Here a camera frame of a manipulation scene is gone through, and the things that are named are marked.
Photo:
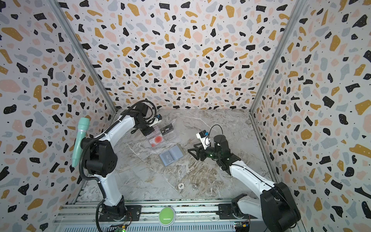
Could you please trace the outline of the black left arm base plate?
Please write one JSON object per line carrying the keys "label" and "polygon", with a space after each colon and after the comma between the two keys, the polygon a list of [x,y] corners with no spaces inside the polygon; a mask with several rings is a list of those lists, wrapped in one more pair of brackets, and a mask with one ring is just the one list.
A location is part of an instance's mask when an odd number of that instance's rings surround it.
{"label": "black left arm base plate", "polygon": [[102,215],[99,216],[99,222],[125,222],[138,221],[140,218],[142,206],[105,206],[103,205]]}

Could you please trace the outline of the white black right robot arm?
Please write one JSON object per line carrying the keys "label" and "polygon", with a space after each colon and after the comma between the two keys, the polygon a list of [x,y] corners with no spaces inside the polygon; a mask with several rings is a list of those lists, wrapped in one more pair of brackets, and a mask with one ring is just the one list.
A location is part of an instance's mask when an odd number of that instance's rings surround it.
{"label": "white black right robot arm", "polygon": [[262,220],[271,232],[284,232],[297,225],[301,215],[286,184],[270,181],[248,167],[231,152],[225,135],[216,135],[211,142],[209,133],[203,130],[196,137],[200,142],[188,149],[189,154],[200,161],[211,158],[222,171],[241,181],[257,196],[251,198],[242,193],[229,204],[219,205],[221,219],[245,219],[238,227],[246,228],[251,224],[251,217],[255,217]]}

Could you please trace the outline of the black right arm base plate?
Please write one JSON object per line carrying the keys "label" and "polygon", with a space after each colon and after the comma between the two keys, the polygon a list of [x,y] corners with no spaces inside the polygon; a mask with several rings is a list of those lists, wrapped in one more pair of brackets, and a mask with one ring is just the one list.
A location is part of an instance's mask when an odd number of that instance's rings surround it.
{"label": "black right arm base plate", "polygon": [[249,214],[243,214],[239,212],[236,207],[232,206],[232,203],[219,204],[216,214],[219,215],[220,219],[257,219],[256,217]]}

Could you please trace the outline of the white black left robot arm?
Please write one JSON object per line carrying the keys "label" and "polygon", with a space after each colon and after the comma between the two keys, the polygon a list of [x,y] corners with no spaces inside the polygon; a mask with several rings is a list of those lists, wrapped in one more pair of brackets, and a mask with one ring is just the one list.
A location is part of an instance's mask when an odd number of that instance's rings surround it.
{"label": "white black left robot arm", "polygon": [[124,197],[119,192],[113,174],[118,157],[114,152],[117,142],[129,131],[140,130],[144,136],[155,131],[154,125],[161,122],[156,106],[148,99],[136,102],[123,111],[119,118],[104,132],[94,138],[77,138],[80,147],[77,163],[83,180],[94,180],[98,184],[103,200],[100,203],[106,211],[125,211]]}

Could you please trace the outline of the red circle credit card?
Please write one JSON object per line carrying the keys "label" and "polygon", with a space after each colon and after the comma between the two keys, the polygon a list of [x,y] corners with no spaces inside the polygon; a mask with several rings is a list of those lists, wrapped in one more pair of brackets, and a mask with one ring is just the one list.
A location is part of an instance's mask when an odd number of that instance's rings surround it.
{"label": "red circle credit card", "polygon": [[163,137],[162,136],[156,136],[153,140],[153,144],[157,145],[157,144],[160,144],[164,141]]}

